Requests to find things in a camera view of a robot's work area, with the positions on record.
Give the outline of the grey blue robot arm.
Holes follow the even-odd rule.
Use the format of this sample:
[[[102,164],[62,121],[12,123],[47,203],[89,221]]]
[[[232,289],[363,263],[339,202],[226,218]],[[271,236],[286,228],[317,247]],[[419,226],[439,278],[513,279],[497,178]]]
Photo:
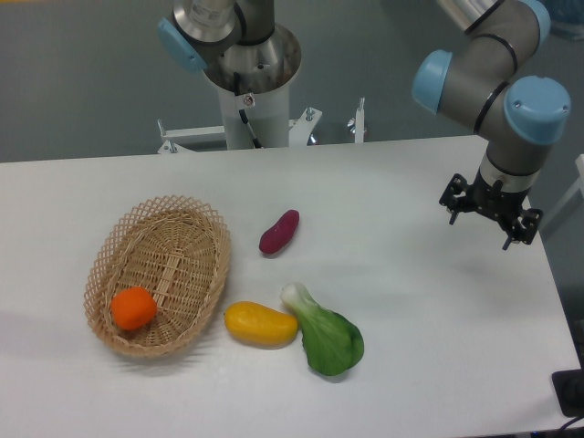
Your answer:
[[[475,212],[497,222],[508,243],[530,244],[543,214],[523,203],[571,106],[555,80],[516,74],[547,38],[548,11],[538,1],[443,1],[441,8],[470,43],[460,55],[432,52],[416,72],[412,97],[487,148],[474,180],[455,175],[440,203],[451,216]],[[217,90],[229,149],[307,143],[307,120],[288,120],[301,51],[276,23],[272,2],[178,1],[157,31],[177,64],[203,72]]]

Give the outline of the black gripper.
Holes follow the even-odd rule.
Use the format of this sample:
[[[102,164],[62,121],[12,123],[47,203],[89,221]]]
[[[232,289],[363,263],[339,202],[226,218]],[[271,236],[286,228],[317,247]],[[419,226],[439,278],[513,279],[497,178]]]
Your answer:
[[[450,225],[455,223],[459,214],[469,213],[471,205],[479,214],[497,221],[506,233],[502,249],[507,250],[512,244],[530,245],[543,219],[542,210],[523,209],[527,194],[528,190],[505,192],[502,183],[489,184],[480,172],[469,186],[461,174],[455,173],[444,189],[439,204],[450,215]]]

